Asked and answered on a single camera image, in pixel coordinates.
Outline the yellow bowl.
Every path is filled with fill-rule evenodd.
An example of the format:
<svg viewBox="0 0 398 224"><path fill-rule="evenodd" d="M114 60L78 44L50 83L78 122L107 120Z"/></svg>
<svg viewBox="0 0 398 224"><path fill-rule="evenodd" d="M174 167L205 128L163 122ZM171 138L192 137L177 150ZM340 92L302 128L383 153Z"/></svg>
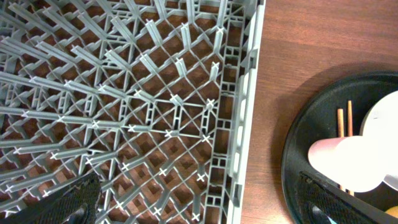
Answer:
<svg viewBox="0 0 398 224"><path fill-rule="evenodd" d="M391 215L391 216L395 217L395 218L398 218L398 206L395 206L395 207L387 209L386 213L388 215Z"/></svg>

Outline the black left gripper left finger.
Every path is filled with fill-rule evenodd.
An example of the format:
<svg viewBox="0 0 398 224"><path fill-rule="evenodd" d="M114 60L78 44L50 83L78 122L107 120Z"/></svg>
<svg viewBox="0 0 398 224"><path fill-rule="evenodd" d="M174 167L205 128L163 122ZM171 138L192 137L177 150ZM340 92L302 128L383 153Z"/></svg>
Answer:
<svg viewBox="0 0 398 224"><path fill-rule="evenodd" d="M94 223L100 197L100 180L90 173L1 223Z"/></svg>

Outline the pink plastic cup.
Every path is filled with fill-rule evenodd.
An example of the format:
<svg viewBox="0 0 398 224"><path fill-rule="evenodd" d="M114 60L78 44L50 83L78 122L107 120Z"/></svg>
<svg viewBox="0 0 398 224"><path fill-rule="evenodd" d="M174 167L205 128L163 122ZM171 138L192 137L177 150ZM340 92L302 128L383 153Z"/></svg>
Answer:
<svg viewBox="0 0 398 224"><path fill-rule="evenodd" d="M315 170L353 192L375 189L392 169L396 155L389 141L366 136L322 139L308 150Z"/></svg>

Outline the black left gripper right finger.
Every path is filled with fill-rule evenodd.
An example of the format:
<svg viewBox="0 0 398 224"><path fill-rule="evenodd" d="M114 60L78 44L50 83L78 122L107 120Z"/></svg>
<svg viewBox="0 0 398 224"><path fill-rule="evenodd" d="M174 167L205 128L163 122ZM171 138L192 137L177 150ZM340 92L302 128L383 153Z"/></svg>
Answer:
<svg viewBox="0 0 398 224"><path fill-rule="evenodd" d="M308 172L299 174L297 203L303 223L397 223L397 218Z"/></svg>

